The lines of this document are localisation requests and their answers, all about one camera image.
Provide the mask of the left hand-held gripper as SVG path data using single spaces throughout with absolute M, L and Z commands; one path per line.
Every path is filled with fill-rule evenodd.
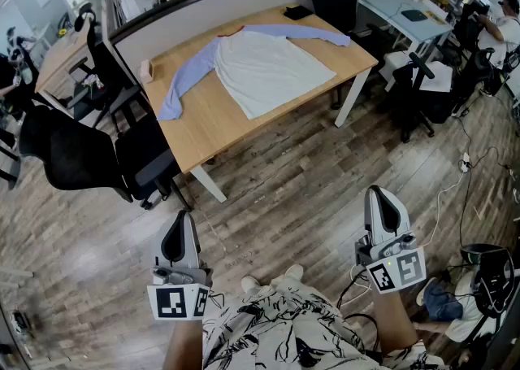
M 186 210 L 162 226 L 161 253 L 147 286 L 156 320 L 202 320 L 210 297 L 208 270 L 199 259 L 200 245 L 192 216 Z

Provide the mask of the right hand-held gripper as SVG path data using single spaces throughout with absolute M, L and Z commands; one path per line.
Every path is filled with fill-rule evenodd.
M 423 248 L 417 246 L 415 234 L 408 232 L 408 211 L 394 194 L 377 185 L 367 189 L 365 227 L 371 245 L 368 236 L 355 243 L 356 265 L 366 269 L 374 289 L 387 294 L 426 278 Z

